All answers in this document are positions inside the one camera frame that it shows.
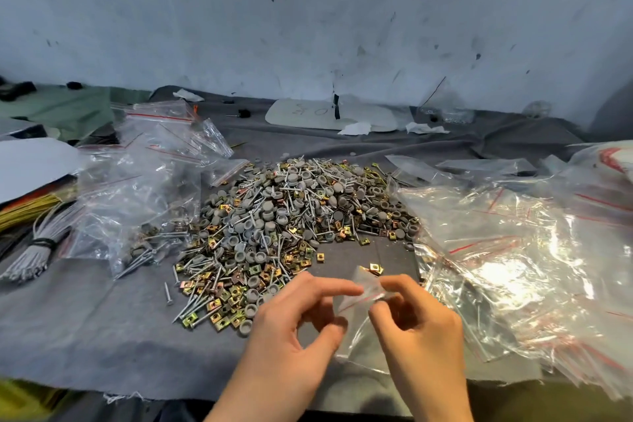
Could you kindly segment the small crumpled clear bag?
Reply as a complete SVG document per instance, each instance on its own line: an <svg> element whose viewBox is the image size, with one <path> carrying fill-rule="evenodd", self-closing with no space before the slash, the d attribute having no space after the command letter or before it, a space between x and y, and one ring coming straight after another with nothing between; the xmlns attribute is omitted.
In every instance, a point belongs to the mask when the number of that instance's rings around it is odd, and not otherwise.
<svg viewBox="0 0 633 422"><path fill-rule="evenodd" d="M545 119L550 116L552 107L551 102L535 100L524 107L522 115L531 119Z"/></svg>

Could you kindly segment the bunch of clear red-striped bags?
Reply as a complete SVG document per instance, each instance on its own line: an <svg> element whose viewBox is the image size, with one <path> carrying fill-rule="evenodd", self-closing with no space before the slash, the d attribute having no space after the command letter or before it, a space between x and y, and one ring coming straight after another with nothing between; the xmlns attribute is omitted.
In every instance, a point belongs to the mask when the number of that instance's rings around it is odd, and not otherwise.
<svg viewBox="0 0 633 422"><path fill-rule="evenodd" d="M185 100L126 106L114 123L126 148L190 162L205 167L230 159L233 149L208 117Z"/></svg>

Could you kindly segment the white paper sheet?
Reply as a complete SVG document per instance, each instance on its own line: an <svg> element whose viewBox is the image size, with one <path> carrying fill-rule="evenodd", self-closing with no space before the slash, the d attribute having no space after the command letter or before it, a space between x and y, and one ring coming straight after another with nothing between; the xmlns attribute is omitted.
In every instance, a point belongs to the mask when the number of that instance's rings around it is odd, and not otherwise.
<svg viewBox="0 0 633 422"><path fill-rule="evenodd" d="M78 148L55 138L0 140L0 205L66 185L86 161Z"/></svg>

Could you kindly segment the person's right hand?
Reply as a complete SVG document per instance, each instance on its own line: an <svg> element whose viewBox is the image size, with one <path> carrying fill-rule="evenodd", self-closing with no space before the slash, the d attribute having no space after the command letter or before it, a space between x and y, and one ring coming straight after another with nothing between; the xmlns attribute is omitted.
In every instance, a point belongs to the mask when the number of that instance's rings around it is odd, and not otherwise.
<svg viewBox="0 0 633 422"><path fill-rule="evenodd" d="M385 358L405 404L468 395L461 318L408 275L379 281L391 293L385 300L400 329L398 347Z"/></svg>

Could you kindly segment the small clear zip bag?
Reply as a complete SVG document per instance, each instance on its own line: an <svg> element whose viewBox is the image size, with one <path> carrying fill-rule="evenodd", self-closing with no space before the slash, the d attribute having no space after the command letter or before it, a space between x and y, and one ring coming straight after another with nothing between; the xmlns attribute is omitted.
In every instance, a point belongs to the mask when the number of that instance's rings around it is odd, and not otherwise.
<svg viewBox="0 0 633 422"><path fill-rule="evenodd" d="M376 330L369 318L369 310L391 293L385 291L378 276L366 267L356 267L352 281L363 287L359 296L344 296L336 315L347 321L347 330L335 354L341 363L352 364L364 370L389 375L389 367L382 351Z"/></svg>

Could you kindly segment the white red-print plastic bag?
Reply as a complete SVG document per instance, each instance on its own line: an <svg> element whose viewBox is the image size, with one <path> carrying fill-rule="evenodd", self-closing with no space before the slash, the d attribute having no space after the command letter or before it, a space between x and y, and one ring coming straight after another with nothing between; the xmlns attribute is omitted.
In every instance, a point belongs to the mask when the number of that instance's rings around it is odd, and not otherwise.
<svg viewBox="0 0 633 422"><path fill-rule="evenodd" d="M633 185L633 139L572 146L580 150L571 156L570 165L591 169L605 178Z"/></svg>

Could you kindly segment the heap of empty zip bags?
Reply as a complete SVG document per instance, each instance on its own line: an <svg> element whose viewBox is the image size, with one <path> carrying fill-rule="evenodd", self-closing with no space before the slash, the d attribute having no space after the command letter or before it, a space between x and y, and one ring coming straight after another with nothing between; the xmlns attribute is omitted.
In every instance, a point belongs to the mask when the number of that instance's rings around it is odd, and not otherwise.
<svg viewBox="0 0 633 422"><path fill-rule="evenodd" d="M633 398L633 185L554 155L388 155L418 219L426 289L463 319L484 361L517 354L576 384Z"/></svg>

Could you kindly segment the white plastic board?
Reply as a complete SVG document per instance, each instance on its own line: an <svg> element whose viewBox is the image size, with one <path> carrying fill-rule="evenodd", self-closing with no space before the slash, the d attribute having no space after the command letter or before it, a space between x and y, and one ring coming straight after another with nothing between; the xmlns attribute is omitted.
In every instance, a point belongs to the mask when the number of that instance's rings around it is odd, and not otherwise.
<svg viewBox="0 0 633 422"><path fill-rule="evenodd" d="M300 100L282 98L273 102L265 114L265 121L272 125L318 130L340 131L354 122L372 124L372 131L396 131L401 127L394 111L354 97L339 98L340 120L335 120L333 99Z"/></svg>

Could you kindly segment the clear bag filled with screws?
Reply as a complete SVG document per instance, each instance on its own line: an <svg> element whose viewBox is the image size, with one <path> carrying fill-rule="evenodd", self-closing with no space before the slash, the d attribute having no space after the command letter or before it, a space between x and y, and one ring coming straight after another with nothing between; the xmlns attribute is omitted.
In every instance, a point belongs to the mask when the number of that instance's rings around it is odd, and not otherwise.
<svg viewBox="0 0 633 422"><path fill-rule="evenodd" d="M159 150L90 145L80 148L79 211L60 258L107 262L117 276L132 264L134 250L158 251L199 217L201 169L198 158Z"/></svg>

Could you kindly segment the black device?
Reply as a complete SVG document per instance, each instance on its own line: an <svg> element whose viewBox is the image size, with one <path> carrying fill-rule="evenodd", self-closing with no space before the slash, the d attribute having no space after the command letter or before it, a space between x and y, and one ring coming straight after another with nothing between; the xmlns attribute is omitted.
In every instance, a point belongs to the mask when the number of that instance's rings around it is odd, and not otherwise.
<svg viewBox="0 0 633 422"><path fill-rule="evenodd" d="M31 81L0 84L0 101L13 102L28 94L37 91L36 85Z"/></svg>

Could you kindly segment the person's right forearm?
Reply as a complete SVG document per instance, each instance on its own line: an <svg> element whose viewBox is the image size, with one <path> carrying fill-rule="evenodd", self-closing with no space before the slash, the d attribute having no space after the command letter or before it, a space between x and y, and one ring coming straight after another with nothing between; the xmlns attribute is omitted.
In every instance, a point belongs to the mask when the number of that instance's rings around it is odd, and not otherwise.
<svg viewBox="0 0 633 422"><path fill-rule="evenodd" d="M415 422L474 422L467 394L407 402Z"/></svg>

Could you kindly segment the pile of screws caps clips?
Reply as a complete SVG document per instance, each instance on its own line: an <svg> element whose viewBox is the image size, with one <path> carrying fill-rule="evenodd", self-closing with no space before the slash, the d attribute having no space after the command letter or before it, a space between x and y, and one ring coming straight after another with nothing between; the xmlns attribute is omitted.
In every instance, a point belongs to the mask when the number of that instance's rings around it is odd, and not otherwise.
<svg viewBox="0 0 633 422"><path fill-rule="evenodd" d="M388 193L390 181L377 163L245 164L233 185L210 194L197 220L172 223L168 235L185 244L172 273L187 298L173 322L187 330L210 322L246 337L259 306L325 262L321 245L364 247L382 237L412 250L418 219Z"/></svg>

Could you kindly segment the yellow-green fabric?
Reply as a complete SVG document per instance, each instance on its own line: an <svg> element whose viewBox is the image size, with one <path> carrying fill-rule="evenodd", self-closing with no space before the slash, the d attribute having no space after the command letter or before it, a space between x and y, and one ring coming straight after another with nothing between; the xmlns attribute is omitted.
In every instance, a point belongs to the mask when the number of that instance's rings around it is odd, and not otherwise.
<svg viewBox="0 0 633 422"><path fill-rule="evenodd" d="M0 422L49 418L69 391L17 379L0 379Z"/></svg>

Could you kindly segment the person's left forearm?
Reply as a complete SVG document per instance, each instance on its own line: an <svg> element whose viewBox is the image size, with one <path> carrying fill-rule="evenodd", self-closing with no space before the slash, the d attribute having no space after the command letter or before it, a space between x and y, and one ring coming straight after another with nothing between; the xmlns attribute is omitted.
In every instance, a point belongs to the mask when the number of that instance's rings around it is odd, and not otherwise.
<svg viewBox="0 0 633 422"><path fill-rule="evenodd" d="M228 385L203 422L297 422L312 401L311 394L275 390L246 392Z"/></svg>

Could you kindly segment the grey felt cloth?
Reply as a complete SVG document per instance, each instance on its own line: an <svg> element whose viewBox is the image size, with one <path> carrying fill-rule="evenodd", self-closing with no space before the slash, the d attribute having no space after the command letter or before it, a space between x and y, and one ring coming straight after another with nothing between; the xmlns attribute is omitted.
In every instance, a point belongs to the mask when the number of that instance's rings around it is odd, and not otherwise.
<svg viewBox="0 0 633 422"><path fill-rule="evenodd" d="M240 159L277 162L281 155L347 159L392 166L387 155L428 164L463 159L528 159L554 154L588 137L571 122L549 117L479 111L471 124L448 125L447 135L406 131L339 136L337 131L289 128L265 121L271 103L204 95L199 111L218 125ZM251 111L248 119L226 115ZM55 261L33 282L0 289L0 376L100 394L150 400L213 401L226 386L246 339L233 328L218 333L209 322L189 331L172 322L185 304L163 283L174 282L171 262L143 267L113 281L107 264Z"/></svg>

